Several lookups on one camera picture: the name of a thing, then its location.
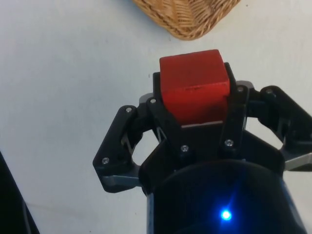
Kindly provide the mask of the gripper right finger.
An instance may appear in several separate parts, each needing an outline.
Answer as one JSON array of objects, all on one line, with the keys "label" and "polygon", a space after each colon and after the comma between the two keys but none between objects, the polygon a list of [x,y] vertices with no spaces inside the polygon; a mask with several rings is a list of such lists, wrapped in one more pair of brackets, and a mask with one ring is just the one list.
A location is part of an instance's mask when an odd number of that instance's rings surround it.
[{"label": "gripper right finger", "polygon": [[[248,81],[237,81],[229,63],[230,80],[226,119],[219,151],[224,158],[245,159],[272,171],[311,172],[312,117],[277,86],[257,91]],[[246,131],[248,118],[256,118],[282,142],[275,149]]]}]

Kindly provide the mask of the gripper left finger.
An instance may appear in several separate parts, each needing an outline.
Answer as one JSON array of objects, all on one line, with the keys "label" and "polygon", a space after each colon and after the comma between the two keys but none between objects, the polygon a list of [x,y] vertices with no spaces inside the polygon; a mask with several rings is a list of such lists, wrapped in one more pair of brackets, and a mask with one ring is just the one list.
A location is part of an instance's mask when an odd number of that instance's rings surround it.
[{"label": "gripper left finger", "polygon": [[[133,152],[144,132],[153,131],[158,145],[141,165]],[[153,92],[138,107],[122,106],[96,156],[93,166],[105,191],[118,193],[141,187],[152,193],[175,171],[188,165],[187,139],[175,117],[165,108],[160,93],[160,73],[153,74]]]}]

